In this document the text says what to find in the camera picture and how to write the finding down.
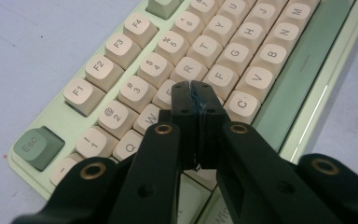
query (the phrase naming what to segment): light blue surface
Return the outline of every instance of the light blue surface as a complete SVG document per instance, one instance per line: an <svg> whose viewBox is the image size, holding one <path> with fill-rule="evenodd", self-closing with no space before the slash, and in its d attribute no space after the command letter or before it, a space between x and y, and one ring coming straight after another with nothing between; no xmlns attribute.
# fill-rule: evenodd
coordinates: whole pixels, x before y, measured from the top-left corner
<svg viewBox="0 0 358 224"><path fill-rule="evenodd" d="M0 223L46 203L5 155L90 55L139 4L121 0L0 0ZM358 172L358 52L310 142Z"/></svg>

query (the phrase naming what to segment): keyboard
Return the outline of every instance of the keyboard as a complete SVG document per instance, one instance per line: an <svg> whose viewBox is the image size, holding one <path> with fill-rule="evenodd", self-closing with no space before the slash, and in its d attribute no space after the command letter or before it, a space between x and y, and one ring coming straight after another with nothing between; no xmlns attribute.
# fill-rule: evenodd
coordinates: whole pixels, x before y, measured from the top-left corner
<svg viewBox="0 0 358 224"><path fill-rule="evenodd" d="M185 80L210 84L231 120L296 162L357 37L354 0L142 1L13 144L9 164L48 199L77 162L135 153ZM182 174L178 223L230 223L214 175Z"/></svg>

